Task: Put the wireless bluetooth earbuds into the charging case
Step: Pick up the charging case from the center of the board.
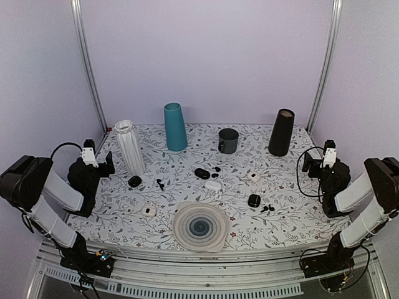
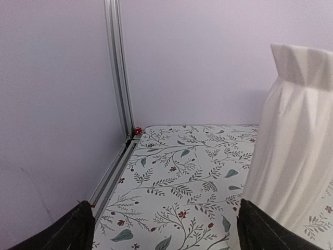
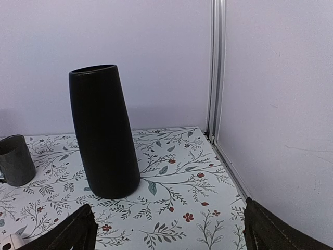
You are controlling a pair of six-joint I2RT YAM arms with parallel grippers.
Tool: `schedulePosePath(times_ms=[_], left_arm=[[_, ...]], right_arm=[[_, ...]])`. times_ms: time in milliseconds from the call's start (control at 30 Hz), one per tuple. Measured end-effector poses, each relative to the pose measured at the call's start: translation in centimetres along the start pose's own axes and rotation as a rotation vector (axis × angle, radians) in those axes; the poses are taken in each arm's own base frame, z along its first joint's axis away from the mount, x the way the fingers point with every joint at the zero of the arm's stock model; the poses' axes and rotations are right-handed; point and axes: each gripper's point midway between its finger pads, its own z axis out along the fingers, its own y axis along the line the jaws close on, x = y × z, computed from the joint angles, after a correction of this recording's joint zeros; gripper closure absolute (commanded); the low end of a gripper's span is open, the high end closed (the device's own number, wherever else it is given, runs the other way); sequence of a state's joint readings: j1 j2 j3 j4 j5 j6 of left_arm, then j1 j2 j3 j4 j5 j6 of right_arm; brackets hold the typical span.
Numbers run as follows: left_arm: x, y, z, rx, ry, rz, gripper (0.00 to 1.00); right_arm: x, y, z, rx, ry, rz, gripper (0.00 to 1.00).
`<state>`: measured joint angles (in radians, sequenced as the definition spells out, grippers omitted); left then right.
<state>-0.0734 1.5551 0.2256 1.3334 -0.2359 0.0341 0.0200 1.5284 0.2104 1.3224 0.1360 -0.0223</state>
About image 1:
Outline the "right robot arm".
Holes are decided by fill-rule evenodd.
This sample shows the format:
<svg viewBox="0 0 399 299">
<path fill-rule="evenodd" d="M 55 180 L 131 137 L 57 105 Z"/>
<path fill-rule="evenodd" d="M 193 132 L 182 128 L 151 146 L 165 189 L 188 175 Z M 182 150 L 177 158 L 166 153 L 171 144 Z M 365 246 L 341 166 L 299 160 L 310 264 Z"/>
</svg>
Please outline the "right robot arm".
<svg viewBox="0 0 399 299">
<path fill-rule="evenodd" d="M 347 216 L 371 197 L 371 201 L 345 229 L 334 234 L 325 254 L 301 259 L 305 277 L 315 277 L 354 266 L 353 253 L 398 215 L 398 160 L 368 158 L 365 171 L 350 181 L 349 167 L 337 160 L 333 165 L 317 167 L 309 154 L 302 170 L 319 179 L 319 196 L 324 214 L 329 218 Z"/>
</svg>

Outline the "black gold-trimmed earbud case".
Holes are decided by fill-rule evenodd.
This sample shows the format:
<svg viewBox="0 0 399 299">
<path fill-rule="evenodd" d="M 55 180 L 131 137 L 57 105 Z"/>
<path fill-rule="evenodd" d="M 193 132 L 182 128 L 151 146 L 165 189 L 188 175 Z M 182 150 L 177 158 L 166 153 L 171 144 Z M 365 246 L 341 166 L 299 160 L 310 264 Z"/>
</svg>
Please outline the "black gold-trimmed earbud case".
<svg viewBox="0 0 399 299">
<path fill-rule="evenodd" d="M 260 197 L 260 195 L 251 194 L 251 195 L 248 197 L 248 206 L 249 206 L 249 207 L 257 208 L 257 207 L 259 207 L 260 203 L 261 203 L 261 197 Z"/>
</svg>

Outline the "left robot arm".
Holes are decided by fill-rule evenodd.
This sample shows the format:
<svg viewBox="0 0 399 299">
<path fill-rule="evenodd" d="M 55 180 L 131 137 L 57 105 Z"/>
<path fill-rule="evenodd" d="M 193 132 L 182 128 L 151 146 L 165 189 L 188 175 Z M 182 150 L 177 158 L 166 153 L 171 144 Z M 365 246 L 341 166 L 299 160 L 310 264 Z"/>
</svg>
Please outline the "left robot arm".
<svg viewBox="0 0 399 299">
<path fill-rule="evenodd" d="M 37 229 L 61 251 L 60 265 L 101 277 L 110 277 L 114 259 L 101 250 L 90 253 L 85 238 L 69 227 L 46 201 L 50 196 L 68 213 L 88 218 L 99 182 L 114 174 L 112 153 L 105 162 L 81 156 L 70 168 L 67 179 L 54 170 L 50 158 L 22 156 L 1 174 L 1 197 L 20 210 L 29 230 Z"/>
</svg>

